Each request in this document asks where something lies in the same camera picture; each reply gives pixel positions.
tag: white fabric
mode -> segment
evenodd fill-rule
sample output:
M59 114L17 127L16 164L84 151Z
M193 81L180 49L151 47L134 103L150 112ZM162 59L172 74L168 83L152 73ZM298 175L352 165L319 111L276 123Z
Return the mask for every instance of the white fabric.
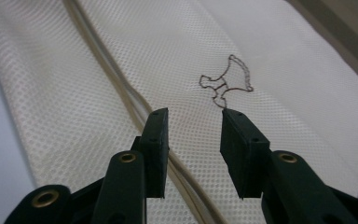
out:
M219 153L221 108L201 75L230 54L253 92L226 94L271 142L322 180L358 194L358 76L286 2L80 1L131 85L170 109L170 144L229 223L263 223L240 200ZM235 64L228 82L244 88ZM61 1L0 1L0 81L39 185L80 189L104 175L136 132ZM195 223L171 181L148 200L149 223Z

